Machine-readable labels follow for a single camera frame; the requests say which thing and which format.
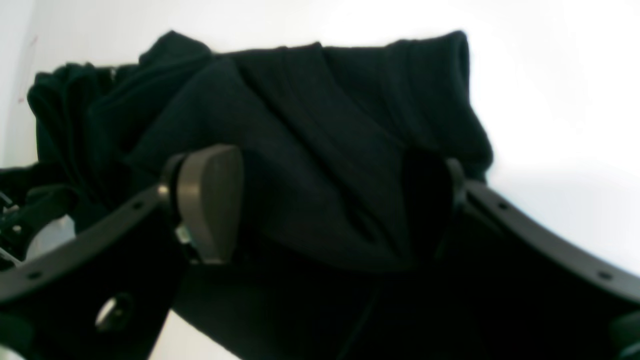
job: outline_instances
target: black cloth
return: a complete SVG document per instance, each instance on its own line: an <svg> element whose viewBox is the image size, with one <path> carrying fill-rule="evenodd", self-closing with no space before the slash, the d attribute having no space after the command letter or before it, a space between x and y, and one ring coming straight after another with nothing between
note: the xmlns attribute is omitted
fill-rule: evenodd
<svg viewBox="0 0 640 360"><path fill-rule="evenodd" d="M468 79L462 32L229 54L171 32L137 65L39 74L28 101L39 158L59 161L87 206L104 213L154 184L174 154L240 146L238 265L192 269L176 310L244 359L326 359L346 358L376 304L407 293L384 274L419 267L414 245L426 240L407 221L407 151L457 158L467 177L484 179L492 150ZM415 309L424 297L405 300ZM394 331L415 332L415 313L404 315L407 328Z"/></svg>

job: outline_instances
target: white background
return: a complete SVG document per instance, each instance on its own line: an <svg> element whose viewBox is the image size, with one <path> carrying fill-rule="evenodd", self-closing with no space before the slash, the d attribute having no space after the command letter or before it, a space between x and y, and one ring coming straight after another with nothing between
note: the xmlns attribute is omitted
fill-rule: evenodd
<svg viewBox="0 0 640 360"><path fill-rule="evenodd" d="M551 230L640 275L640 2L0 0L0 165L36 160L36 71L135 62L174 29L219 52L385 45L462 29L489 181ZM176 316L154 359L222 359Z"/></svg>

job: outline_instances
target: white wall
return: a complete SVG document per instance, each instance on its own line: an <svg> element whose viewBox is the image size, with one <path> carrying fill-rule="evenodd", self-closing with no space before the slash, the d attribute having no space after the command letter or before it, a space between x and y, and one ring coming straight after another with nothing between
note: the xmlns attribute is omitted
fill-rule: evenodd
<svg viewBox="0 0 640 360"><path fill-rule="evenodd" d="M9 3L28 13L32 2ZM0 117L7 98L12 105L0 118L5 165L35 160L33 116L15 99L36 71L136 61L169 29L221 52L316 40L383 45L462 29L472 103L496 153L491 185L569 241L640 274L640 2L40 0L26 39L24 21L9 21L0 22L9 29L0 44L22 44L28 69L9 71L19 74L17 93L0 93ZM169 324L156 359L217 354L179 318Z"/></svg>
<svg viewBox="0 0 640 360"><path fill-rule="evenodd" d="M18 101L20 61L34 4L34 0L0 1L0 139L8 138L9 112ZM5 152L0 143L0 166L6 166Z"/></svg>

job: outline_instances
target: screw hole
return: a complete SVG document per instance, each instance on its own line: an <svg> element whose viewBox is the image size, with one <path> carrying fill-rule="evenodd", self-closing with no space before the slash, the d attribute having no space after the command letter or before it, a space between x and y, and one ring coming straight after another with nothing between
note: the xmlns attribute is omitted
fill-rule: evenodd
<svg viewBox="0 0 640 360"><path fill-rule="evenodd" d="M27 275L27 278L29 280L37 280L39 278L41 278L42 276L42 272L36 271L36 272L32 272L29 275Z"/></svg>
<svg viewBox="0 0 640 360"><path fill-rule="evenodd" d="M598 272L598 276L603 280L611 280L611 279L613 279L613 275L611 275L608 272L604 272L604 271Z"/></svg>
<svg viewBox="0 0 640 360"><path fill-rule="evenodd" d="M133 298L126 293L120 293L100 308L95 319L98 332L114 332L124 330L133 313Z"/></svg>

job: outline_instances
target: black garment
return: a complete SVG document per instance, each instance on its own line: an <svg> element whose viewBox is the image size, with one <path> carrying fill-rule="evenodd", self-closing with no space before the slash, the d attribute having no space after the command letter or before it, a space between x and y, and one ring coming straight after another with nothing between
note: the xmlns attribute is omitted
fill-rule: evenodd
<svg viewBox="0 0 640 360"><path fill-rule="evenodd" d="M171 32L139 65L39 74L28 101L39 157L60 161L108 210L154 184L171 155L239 145L238 265L193 269L176 310L244 359L322 359L347 356L378 299L395 292L363 274L419 265L415 242L428 239L412 238L407 221L407 150L458 158L467 177L484 178L492 150L468 77L461 32L231 54Z"/></svg>

